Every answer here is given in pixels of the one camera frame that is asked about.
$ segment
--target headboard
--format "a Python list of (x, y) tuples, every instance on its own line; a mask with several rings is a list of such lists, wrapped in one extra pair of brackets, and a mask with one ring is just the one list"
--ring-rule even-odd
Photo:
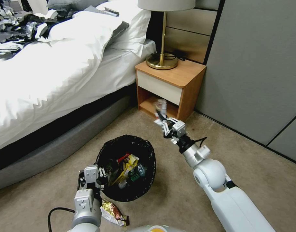
[[(196, 7), (167, 13), (165, 51), (206, 64), (225, 0), (196, 0)], [(146, 37), (161, 50), (163, 12), (152, 12)]]

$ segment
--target black trash bag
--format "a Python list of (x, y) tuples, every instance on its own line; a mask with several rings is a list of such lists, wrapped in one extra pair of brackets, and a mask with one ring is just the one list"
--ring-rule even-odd
[(120, 189), (118, 185), (104, 186), (103, 193), (112, 200), (128, 202), (143, 196), (154, 181), (156, 160), (154, 149), (149, 141), (134, 135), (123, 135), (106, 142), (97, 156), (95, 164), (106, 167), (109, 159), (117, 160), (126, 153), (139, 158), (138, 163), (147, 168), (145, 177), (132, 182), (130, 186)]

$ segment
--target yellow wrapper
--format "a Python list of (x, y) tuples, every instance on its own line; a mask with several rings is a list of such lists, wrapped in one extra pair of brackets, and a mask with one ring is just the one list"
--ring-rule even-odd
[(125, 158), (124, 162), (123, 162), (123, 172), (120, 174), (120, 176), (111, 184), (118, 184), (119, 182), (121, 182), (122, 180), (124, 180), (129, 171), (131, 171), (133, 168), (136, 167), (139, 158), (136, 157), (135, 155), (130, 155), (129, 157)]

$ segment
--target beige carpet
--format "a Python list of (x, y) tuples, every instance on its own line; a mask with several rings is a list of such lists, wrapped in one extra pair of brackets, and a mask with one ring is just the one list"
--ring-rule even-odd
[[(210, 157), (223, 163), (276, 231), (296, 231), (296, 164), (197, 113), (187, 125), (192, 138), (208, 136)], [(65, 161), (0, 190), (0, 232), (47, 231), (52, 208), (74, 208), (78, 171), (95, 162), (106, 141), (123, 134), (149, 140), (157, 158), (156, 178), (148, 193), (133, 202), (116, 202), (130, 216), (128, 228), (165, 224), (188, 232), (224, 231), (178, 147), (163, 139), (150, 116), (132, 108)], [(53, 232), (69, 230), (71, 221), (72, 213), (53, 213)], [(126, 229), (102, 220), (103, 232)]]

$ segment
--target nightstand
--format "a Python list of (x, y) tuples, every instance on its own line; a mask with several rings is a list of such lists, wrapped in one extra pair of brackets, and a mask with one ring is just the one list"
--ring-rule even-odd
[(167, 100), (167, 116), (185, 121), (193, 112), (206, 66), (179, 60), (170, 70), (149, 67), (146, 62), (135, 66), (138, 109), (154, 116), (157, 99)]

